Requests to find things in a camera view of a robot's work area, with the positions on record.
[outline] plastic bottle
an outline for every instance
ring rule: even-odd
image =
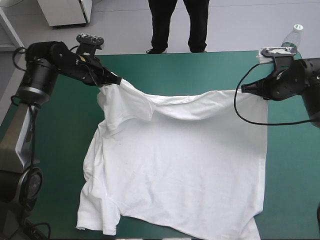
[[[301,40],[301,32],[304,27],[301,24],[295,24],[293,30],[285,37],[281,47],[298,47]]]

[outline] person's leg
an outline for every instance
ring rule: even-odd
[[[164,51],[168,47],[171,15],[178,0],[148,0],[152,14],[152,48]]]
[[[207,44],[209,0],[183,0],[190,16],[188,45],[193,53],[202,53]]]

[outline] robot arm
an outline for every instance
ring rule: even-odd
[[[26,220],[42,184],[41,170],[33,167],[31,146],[33,123],[41,105],[49,101],[58,75],[89,86],[121,83],[95,57],[103,38],[79,34],[76,39],[80,43],[76,53],[57,41],[34,43],[25,51],[26,70],[16,94],[20,104],[0,142],[0,239],[46,239]]]
[[[273,72],[267,77],[241,86],[242,93],[282,101],[301,95],[311,120],[320,120],[320,58],[294,60],[295,48],[264,48],[260,53],[272,59]],[[320,128],[320,121],[313,121]]]

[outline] gray floor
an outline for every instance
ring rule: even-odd
[[[151,13],[147,0],[94,0],[86,27],[49,27],[37,0],[24,0],[3,9],[28,46],[41,41],[77,44],[78,33],[101,36],[106,45],[100,55],[144,54],[151,47]],[[294,24],[304,26],[299,51],[304,58],[320,57],[318,15],[320,0],[211,0],[207,51],[247,51],[279,46]],[[171,20],[168,53],[189,52],[189,16],[178,0]]]

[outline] cloth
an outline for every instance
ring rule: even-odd
[[[234,93],[149,95],[124,79],[101,87],[105,120],[84,159],[77,228],[115,235],[122,215],[200,239],[260,239],[267,127],[236,116]],[[267,121],[261,97],[240,93],[237,107]]]
[[[152,14],[151,45],[156,50],[168,47],[171,15],[178,0],[148,0]],[[193,53],[202,53],[207,44],[209,0],[183,0],[190,17],[188,45]]]

